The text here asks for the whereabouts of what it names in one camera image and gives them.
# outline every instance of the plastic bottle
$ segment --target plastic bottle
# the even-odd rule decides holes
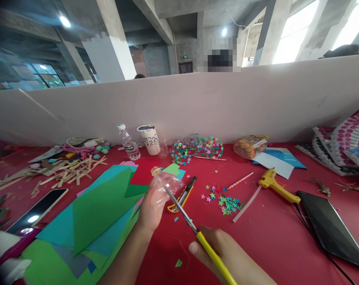
[[[156,196],[154,197],[157,207],[164,205],[170,199],[165,187],[175,195],[179,189],[185,186],[181,178],[171,173],[161,172],[161,168],[158,166],[153,167],[151,173],[155,188],[158,189],[155,191]]]
[[[138,160],[141,156],[139,148],[137,147],[137,144],[134,141],[132,141],[131,137],[125,130],[125,125],[124,124],[117,125],[117,128],[119,129],[119,135],[123,147],[129,156],[129,159]]]
[[[250,135],[234,144],[234,152],[242,158],[252,159],[266,150],[268,137],[265,135]]]

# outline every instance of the glue gun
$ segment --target glue gun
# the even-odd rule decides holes
[[[273,168],[268,169],[264,175],[259,180],[259,185],[263,186],[263,188],[267,189],[272,188],[275,190],[280,196],[282,196],[289,203],[300,203],[301,199],[288,191],[286,191],[283,187],[281,187],[275,180],[276,172]]]

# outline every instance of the smartphone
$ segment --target smartphone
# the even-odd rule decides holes
[[[25,215],[23,215],[13,225],[11,225],[10,228],[6,230],[6,232],[15,234],[21,229],[35,226],[67,192],[67,188],[50,191]]]
[[[322,247],[359,266],[359,246],[330,201],[302,191],[297,193]]]

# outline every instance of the blue paper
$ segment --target blue paper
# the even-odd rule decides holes
[[[306,167],[298,161],[297,158],[287,149],[287,148],[267,148],[264,153],[269,154],[270,156],[274,156],[295,168],[304,168]]]
[[[127,168],[131,168],[133,171],[136,171],[137,166],[114,165],[110,167],[101,176],[99,176],[99,178],[95,180],[94,183],[91,184],[82,195],[85,195],[95,187],[99,186],[105,181],[108,181]],[[132,215],[133,209],[134,206],[130,208],[124,215],[122,215],[96,240],[90,243],[88,247],[86,247],[86,250],[95,251],[107,257],[110,256],[121,232],[129,221],[129,217]],[[73,204],[71,203],[66,209],[57,215],[57,217],[36,237],[50,243],[67,247],[74,247]]]
[[[92,274],[95,269],[96,269],[96,265],[95,265],[95,263],[93,261],[91,261],[90,264],[88,265],[88,270]]]

